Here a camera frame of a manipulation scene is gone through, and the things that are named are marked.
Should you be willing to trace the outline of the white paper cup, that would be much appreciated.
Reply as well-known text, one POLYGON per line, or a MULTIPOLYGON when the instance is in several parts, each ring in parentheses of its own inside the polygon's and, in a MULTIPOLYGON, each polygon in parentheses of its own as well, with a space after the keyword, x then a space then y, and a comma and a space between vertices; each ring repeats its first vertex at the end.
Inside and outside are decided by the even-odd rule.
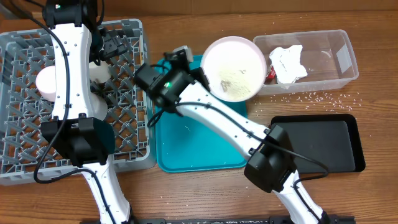
POLYGON ((105 83, 111 78, 109 72, 109 65, 106 62, 101 62, 96 65, 94 62, 89 63, 90 80, 95 83, 105 83))

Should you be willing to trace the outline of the large white plate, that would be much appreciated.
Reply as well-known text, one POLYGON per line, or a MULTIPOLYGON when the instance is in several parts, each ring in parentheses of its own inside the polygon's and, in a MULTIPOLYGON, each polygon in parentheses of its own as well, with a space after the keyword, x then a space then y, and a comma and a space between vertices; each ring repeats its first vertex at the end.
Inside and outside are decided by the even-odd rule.
POLYGON ((252 41, 227 36, 214 41, 201 59, 210 92, 223 101, 240 102, 255 96, 266 79, 263 53, 252 41))

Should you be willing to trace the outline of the small white plate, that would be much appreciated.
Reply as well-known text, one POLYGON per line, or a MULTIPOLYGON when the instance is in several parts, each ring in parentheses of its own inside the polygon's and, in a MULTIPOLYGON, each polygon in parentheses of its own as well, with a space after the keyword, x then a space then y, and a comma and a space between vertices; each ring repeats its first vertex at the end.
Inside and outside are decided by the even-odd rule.
POLYGON ((55 66, 43 68, 35 79, 35 85, 41 96, 47 100, 54 102, 56 98, 56 69, 55 66))

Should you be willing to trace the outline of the white napkin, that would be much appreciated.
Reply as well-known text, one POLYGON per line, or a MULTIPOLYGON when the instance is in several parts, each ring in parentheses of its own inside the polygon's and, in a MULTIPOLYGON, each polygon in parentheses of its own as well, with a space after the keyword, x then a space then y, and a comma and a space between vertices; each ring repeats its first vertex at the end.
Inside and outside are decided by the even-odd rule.
POLYGON ((302 45, 292 45, 286 49, 277 47, 269 54, 277 83, 282 88, 288 89, 297 80, 307 77, 307 70, 300 63, 302 49, 302 45))

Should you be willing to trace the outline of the grey-green bowl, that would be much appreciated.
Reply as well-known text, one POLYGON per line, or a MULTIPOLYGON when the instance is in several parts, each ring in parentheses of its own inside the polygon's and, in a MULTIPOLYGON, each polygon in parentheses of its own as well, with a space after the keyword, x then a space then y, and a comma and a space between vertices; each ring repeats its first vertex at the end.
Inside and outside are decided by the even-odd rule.
POLYGON ((93 107, 94 117, 102 121, 105 120, 108 113, 106 101, 94 93, 90 93, 90 101, 93 107))

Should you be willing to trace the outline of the red snack wrapper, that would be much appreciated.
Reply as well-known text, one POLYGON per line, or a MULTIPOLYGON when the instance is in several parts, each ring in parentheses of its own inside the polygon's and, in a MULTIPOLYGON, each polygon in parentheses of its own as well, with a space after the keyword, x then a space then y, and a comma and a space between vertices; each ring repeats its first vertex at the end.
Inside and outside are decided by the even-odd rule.
POLYGON ((270 65, 270 67, 267 69, 267 75, 266 75, 266 79, 267 80, 272 80, 274 79, 276 76, 276 72, 274 70, 274 66, 270 65))

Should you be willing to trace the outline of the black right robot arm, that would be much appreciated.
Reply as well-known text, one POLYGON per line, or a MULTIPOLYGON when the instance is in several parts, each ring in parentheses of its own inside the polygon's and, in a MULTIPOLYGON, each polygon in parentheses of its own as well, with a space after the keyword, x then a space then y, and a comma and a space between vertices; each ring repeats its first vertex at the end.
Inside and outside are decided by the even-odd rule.
POLYGON ((227 140, 247 161, 244 175, 256 187, 275 194, 294 223, 329 223, 330 217, 303 186, 296 157, 327 170, 327 166, 293 151, 289 135, 279 126, 269 129, 248 120, 210 93, 202 68, 190 68, 193 57, 185 50, 166 53, 164 73, 157 64, 143 63, 134 83, 160 108, 147 123, 155 126, 164 112, 194 119, 227 140))

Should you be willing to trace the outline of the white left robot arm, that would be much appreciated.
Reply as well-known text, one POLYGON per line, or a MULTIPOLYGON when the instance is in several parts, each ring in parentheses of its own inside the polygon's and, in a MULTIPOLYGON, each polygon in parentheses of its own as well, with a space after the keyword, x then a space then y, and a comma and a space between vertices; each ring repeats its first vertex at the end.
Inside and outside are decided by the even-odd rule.
POLYGON ((44 153, 55 149, 76 169, 41 179, 39 169, 46 158, 42 155, 33 178, 39 184, 50 184, 82 173, 98 206, 100 223, 131 223, 132 209, 113 167, 113 128, 104 120, 106 113, 95 111, 90 91, 92 35, 104 14, 97 11, 96 1, 47 1, 42 13, 44 22, 28 18, 49 33, 55 56, 52 120, 41 124, 41 133, 49 143, 44 153))

